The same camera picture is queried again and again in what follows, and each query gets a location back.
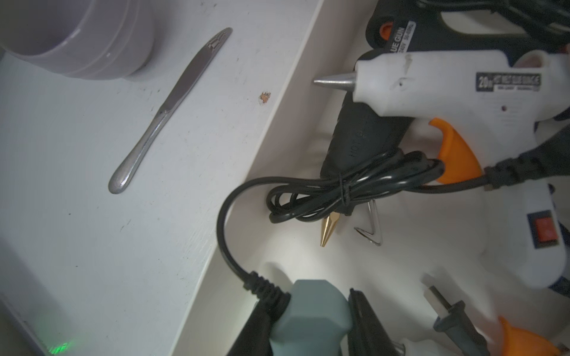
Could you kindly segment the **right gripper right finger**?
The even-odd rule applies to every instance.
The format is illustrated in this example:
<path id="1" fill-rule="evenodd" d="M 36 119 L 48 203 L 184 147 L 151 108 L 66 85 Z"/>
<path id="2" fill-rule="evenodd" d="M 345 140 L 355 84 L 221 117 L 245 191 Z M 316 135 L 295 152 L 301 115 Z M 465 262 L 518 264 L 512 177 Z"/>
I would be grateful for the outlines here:
<path id="1" fill-rule="evenodd" d="M 365 294 L 350 289 L 348 298 L 353 328 L 348 333 L 349 356 L 398 356 Z"/>

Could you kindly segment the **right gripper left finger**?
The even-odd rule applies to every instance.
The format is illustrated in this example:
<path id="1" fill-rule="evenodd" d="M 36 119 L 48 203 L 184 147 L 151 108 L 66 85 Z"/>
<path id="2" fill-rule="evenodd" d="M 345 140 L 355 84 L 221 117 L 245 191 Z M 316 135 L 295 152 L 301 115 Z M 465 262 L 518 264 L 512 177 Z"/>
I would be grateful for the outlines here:
<path id="1" fill-rule="evenodd" d="M 278 319 L 278 307 L 259 302 L 244 324 L 227 356 L 270 356 L 270 334 Z"/>

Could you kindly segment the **cream plastic storage box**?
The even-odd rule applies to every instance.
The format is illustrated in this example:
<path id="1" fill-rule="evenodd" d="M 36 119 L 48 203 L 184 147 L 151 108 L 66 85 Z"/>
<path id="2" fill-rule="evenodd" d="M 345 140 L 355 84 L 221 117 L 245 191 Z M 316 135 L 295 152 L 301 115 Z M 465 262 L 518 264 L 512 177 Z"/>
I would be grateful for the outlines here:
<path id="1" fill-rule="evenodd" d="M 320 3 L 251 177 L 318 175 L 344 96 L 310 81 L 353 66 L 368 48 L 365 27 L 375 8 L 374 1 Z M 429 338 L 452 347 L 433 330 L 436 313 L 424 298 L 433 285 L 450 301 L 465 301 L 493 354 L 502 344 L 499 317 L 555 343 L 563 339 L 568 298 L 549 289 L 528 289 L 486 259 L 488 193 L 482 189 L 381 199 L 379 247 L 353 229 L 369 225 L 364 206 L 343 218 L 328 245 L 320 247 L 317 222 L 271 223 L 266 194 L 267 188 L 258 187 L 238 198 L 227 224 L 228 244 L 243 268 L 283 289 L 307 279 L 328 280 L 343 292 L 361 290 L 392 338 Z"/>

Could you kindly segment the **white hot glue gun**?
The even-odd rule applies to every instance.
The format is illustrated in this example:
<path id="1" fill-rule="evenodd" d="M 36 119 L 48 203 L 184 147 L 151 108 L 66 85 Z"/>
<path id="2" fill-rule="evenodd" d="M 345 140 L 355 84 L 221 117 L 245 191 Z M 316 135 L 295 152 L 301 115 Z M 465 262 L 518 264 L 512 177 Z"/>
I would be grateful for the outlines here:
<path id="1" fill-rule="evenodd" d="M 349 91 L 381 117 L 450 124 L 484 169 L 497 169 L 485 258 L 533 289 L 560 278 L 566 251 L 534 125 L 569 107 L 567 55 L 534 50 L 511 65 L 499 50 L 386 53 L 315 84 Z"/>
<path id="2" fill-rule="evenodd" d="M 433 330 L 442 333 L 460 350 L 461 355 L 490 355 L 485 337 L 478 332 L 466 314 L 464 301 L 451 304 L 435 286 L 424 292 L 424 297 L 438 315 Z M 568 355 L 569 346 L 555 345 L 546 338 L 525 329 L 512 326 L 499 318 L 503 332 L 502 355 Z M 453 355 L 454 353 L 432 340 L 411 341 L 406 338 L 392 341 L 398 355 Z"/>

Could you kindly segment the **black hot glue gun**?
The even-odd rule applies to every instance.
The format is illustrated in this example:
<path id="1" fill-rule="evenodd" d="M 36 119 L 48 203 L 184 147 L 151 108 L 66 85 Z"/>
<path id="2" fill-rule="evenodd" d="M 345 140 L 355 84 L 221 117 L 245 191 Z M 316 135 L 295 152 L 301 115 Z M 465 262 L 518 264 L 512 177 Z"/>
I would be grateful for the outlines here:
<path id="1" fill-rule="evenodd" d="M 459 33 L 445 24 L 440 12 L 422 9 L 414 1 L 380 1 L 368 22 L 365 37 L 371 49 L 361 55 L 362 60 L 374 59 L 400 48 L 409 51 L 501 50 L 514 64 L 530 50 L 560 51 L 556 44 L 541 43 L 523 34 Z M 348 93 L 338 115 L 321 176 L 344 173 L 396 148 L 412 121 L 411 118 L 382 119 L 367 105 L 353 102 Z"/>

